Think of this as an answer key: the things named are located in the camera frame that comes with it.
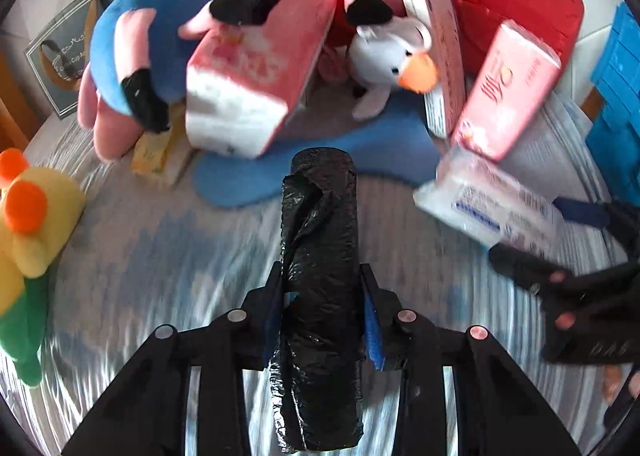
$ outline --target bed sheet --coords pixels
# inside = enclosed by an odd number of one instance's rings
[[[582,137],[585,117],[552,94],[503,167],[549,198],[607,199]],[[186,173],[171,191],[102,165],[90,133],[74,120],[50,123],[27,151],[31,162],[74,176],[88,204],[51,278],[50,313],[41,350],[44,379],[25,389],[0,358],[0,389],[45,455],[57,455],[124,362],[162,323],[178,330],[208,324],[264,284],[278,258],[278,198],[241,210],[209,207]],[[471,239],[415,208],[410,188],[373,176],[358,179],[361,261],[381,287],[436,324],[488,327],[558,413],[585,450],[601,433],[604,404],[596,368],[541,361],[543,322],[535,298],[488,266]],[[569,225],[559,259],[578,273],[625,259],[606,235]],[[456,454],[453,384],[446,372],[449,452]],[[280,453],[267,372],[244,378],[254,455]],[[187,454],[193,455],[195,386]],[[365,434],[345,456],[390,454],[398,407],[397,373],[364,374]]]

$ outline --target box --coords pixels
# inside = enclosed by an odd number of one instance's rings
[[[145,131],[131,159],[131,171],[160,187],[173,187],[193,155],[184,125],[184,102],[169,108],[171,128],[163,133]]]
[[[495,34],[451,138],[494,161],[504,158],[560,75],[554,50],[514,21]]]
[[[431,59],[440,82],[424,95],[427,127],[441,139],[452,134],[465,103],[458,20],[452,0],[403,0],[408,16],[421,21],[431,32]]]
[[[564,227],[554,205],[459,146],[442,158],[436,180],[414,192],[414,202],[487,248],[506,242],[543,259],[553,258]]]
[[[209,30],[187,67],[187,136],[198,149],[255,159],[298,108],[336,0],[281,0],[263,26]]]
[[[38,84],[59,118],[78,107],[78,89],[89,43],[85,27],[93,24],[113,0],[74,0],[59,12],[24,51]]]

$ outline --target white product box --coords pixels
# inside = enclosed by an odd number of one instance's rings
[[[431,32],[430,56],[438,67],[440,82],[424,96],[427,127],[442,139],[452,134],[465,104],[458,20],[452,0],[403,0],[407,15]]]

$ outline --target blue stuffed toy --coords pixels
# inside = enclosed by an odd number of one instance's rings
[[[94,129],[98,156],[119,159],[145,129],[168,129],[205,33],[220,23],[261,25],[278,1],[114,0],[95,24],[78,95],[78,122]]]

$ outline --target blue plastic crate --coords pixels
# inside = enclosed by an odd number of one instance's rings
[[[640,27],[626,4],[616,10],[591,81],[606,103],[587,146],[609,192],[640,205]]]

